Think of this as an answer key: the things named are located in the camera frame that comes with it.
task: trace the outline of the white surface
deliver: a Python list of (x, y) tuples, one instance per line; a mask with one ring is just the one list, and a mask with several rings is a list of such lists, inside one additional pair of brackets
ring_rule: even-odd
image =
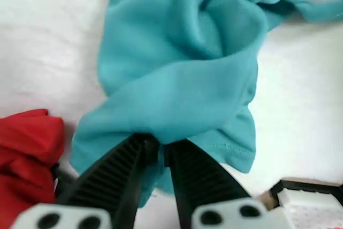
[[(0, 116), (48, 108), (71, 135), (103, 101), (96, 52), (106, 2), (0, 1)], [(251, 193), (284, 176), (343, 182), (342, 39), (343, 23), (291, 22), (268, 35), (251, 105), (256, 161), (250, 174), (229, 169)], [(137, 228), (176, 228), (176, 218), (173, 200), (158, 195), (139, 212)]]
[[(257, 209), (260, 216), (243, 217), (240, 209), (243, 206), (252, 206)], [(203, 225), (201, 216), (206, 211), (214, 211), (222, 218), (219, 225)], [(192, 216), (192, 229), (294, 229), (292, 221), (282, 208), (267, 212), (263, 204), (253, 198), (241, 198), (239, 200), (219, 202), (198, 207)]]
[(49, 214), (59, 215), (59, 219), (52, 229), (77, 229), (79, 228), (78, 225), (89, 217), (97, 217), (100, 220), (97, 229), (112, 228), (109, 213), (103, 209), (38, 204), (22, 212), (10, 229), (39, 229), (40, 219)]
[(331, 194), (284, 189), (278, 198), (295, 228), (343, 227), (343, 208)]

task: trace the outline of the red fabric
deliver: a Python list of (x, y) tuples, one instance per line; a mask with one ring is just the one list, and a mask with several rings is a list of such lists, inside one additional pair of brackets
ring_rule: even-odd
[(63, 151), (63, 120), (46, 109), (0, 119), (0, 229), (30, 206), (54, 202), (50, 168)]

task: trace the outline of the teal shirt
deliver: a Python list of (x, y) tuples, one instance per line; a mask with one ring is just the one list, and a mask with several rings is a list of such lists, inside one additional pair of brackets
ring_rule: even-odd
[[(73, 167), (82, 173), (133, 132), (150, 132), (162, 144), (189, 138), (247, 173), (257, 53), (295, 11), (313, 23), (342, 20), (343, 0), (109, 0), (98, 66), (108, 99), (81, 119)], [(173, 192), (162, 148), (141, 205), (154, 187)]]

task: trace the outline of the black plastic part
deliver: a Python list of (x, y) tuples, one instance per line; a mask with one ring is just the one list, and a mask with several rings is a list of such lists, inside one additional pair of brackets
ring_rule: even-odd
[(338, 187), (338, 186), (321, 185), (321, 184), (314, 184), (314, 183), (281, 180), (270, 190), (273, 198), (277, 201), (277, 206), (280, 205), (278, 193), (281, 192), (285, 188), (289, 190), (309, 191), (312, 193), (317, 192), (317, 193), (332, 194), (339, 201), (339, 203), (343, 205), (343, 186)]
[(113, 228), (132, 229), (145, 168), (157, 161), (158, 148), (152, 135), (133, 134), (94, 163), (56, 203), (105, 209)]
[(181, 229), (191, 228), (198, 206), (249, 197), (224, 168), (187, 139), (165, 146), (165, 166), (171, 170)]

